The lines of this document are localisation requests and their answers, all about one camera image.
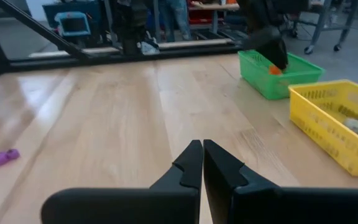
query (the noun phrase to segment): gray floor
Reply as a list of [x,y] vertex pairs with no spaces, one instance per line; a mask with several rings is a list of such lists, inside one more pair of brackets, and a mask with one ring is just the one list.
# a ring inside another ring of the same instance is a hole
[[[314,28],[304,28],[310,34],[313,33]],[[300,39],[311,39],[302,27],[298,33]],[[288,51],[326,69],[326,74],[321,80],[346,78],[358,83],[358,29],[351,30],[340,52],[334,52],[333,47],[337,44],[339,35],[340,31],[323,32],[312,55],[303,53],[303,49],[309,44],[308,41],[287,38],[286,42]],[[52,43],[15,20],[0,21],[0,43],[9,58],[23,58],[33,52],[57,49]]]

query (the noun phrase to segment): yellow plastic crate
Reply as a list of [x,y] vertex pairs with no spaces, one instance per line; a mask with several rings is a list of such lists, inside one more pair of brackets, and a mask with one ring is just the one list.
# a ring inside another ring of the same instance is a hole
[[358,176],[358,135],[342,123],[358,119],[358,84],[349,80],[293,85],[291,120],[343,168]]

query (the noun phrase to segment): green plastic basket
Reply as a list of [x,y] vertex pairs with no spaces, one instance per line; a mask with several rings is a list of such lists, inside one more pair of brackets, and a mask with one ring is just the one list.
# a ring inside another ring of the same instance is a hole
[[241,76],[257,89],[266,99],[277,100],[289,96],[292,84],[317,82],[324,69],[288,53],[288,67],[283,75],[269,74],[272,64],[254,50],[240,51]]

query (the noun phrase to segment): metal cart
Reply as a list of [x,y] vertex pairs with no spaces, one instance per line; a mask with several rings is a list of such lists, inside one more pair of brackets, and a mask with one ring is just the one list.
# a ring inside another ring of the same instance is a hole
[[314,45],[317,43],[321,32],[323,31],[332,31],[332,30],[342,30],[341,33],[341,37],[339,38],[339,42],[334,46],[334,51],[340,51],[340,49],[342,48],[342,44],[344,43],[344,41],[346,40],[347,35],[349,34],[349,31],[351,29],[352,23],[355,19],[355,15],[358,9],[358,0],[353,0],[352,2],[352,6],[351,6],[351,11],[347,17],[346,23],[344,26],[339,26],[339,25],[333,25],[330,27],[324,27],[325,22],[328,18],[328,15],[330,13],[330,5],[331,5],[332,0],[325,0],[324,4],[322,5],[313,5],[313,7],[308,11],[311,13],[317,13],[319,14],[319,19],[318,22],[315,24],[313,22],[307,22],[307,21],[302,21],[302,20],[295,20],[294,21],[294,25],[293,25],[293,29],[292,29],[292,36],[296,37],[296,27],[297,25],[300,24],[306,24],[309,26],[315,26],[316,30],[314,31],[314,34],[312,36],[310,45],[307,46],[305,48],[305,54],[309,55],[313,53],[313,49],[314,49]]

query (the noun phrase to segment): purple object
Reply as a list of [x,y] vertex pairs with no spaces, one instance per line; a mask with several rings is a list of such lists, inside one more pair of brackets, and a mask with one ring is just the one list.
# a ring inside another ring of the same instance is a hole
[[0,166],[19,157],[20,154],[17,149],[10,149],[7,152],[0,152]]

